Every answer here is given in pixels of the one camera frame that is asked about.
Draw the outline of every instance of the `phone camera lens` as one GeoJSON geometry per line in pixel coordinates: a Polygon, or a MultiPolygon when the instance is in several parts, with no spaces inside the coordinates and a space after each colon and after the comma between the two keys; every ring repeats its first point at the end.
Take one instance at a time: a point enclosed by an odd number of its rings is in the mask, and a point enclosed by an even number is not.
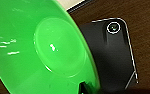
{"type": "Polygon", "coordinates": [[[112,34],[118,33],[118,31],[120,30],[120,25],[117,22],[111,22],[107,26],[107,30],[109,33],[112,33],[112,34]]]}

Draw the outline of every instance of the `black smartphone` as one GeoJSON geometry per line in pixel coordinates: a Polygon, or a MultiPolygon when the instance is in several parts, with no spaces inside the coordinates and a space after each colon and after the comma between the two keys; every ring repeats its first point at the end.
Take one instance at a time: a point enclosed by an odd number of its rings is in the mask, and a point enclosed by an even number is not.
{"type": "Polygon", "coordinates": [[[79,28],[95,61],[102,91],[122,91],[131,84],[138,83],[128,28],[124,20],[97,20],[79,28]]]}

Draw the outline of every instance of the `green bowl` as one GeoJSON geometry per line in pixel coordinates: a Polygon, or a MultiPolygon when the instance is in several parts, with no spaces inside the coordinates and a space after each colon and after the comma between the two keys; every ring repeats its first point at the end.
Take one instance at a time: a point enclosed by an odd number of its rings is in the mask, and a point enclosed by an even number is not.
{"type": "Polygon", "coordinates": [[[56,0],[0,0],[0,79],[11,94],[100,88],[89,48],[56,0]]]}

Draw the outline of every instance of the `dark background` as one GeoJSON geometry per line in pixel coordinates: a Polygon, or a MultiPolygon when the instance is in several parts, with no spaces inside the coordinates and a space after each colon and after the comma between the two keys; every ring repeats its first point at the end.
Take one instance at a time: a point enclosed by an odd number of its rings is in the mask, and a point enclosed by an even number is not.
{"type": "MultiPolygon", "coordinates": [[[[94,0],[70,15],[78,26],[99,19],[124,19],[139,78],[139,83],[131,88],[137,90],[131,94],[150,94],[150,0],[94,0]]],[[[1,81],[0,93],[8,93],[1,81]]]]}

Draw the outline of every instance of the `smartphone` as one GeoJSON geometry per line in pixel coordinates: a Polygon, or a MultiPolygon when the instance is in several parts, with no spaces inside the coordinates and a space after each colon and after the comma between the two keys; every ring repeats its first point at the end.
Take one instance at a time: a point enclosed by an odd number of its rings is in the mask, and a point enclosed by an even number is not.
{"type": "Polygon", "coordinates": [[[138,83],[126,22],[121,18],[79,26],[95,61],[101,90],[117,92],[138,83]]]}

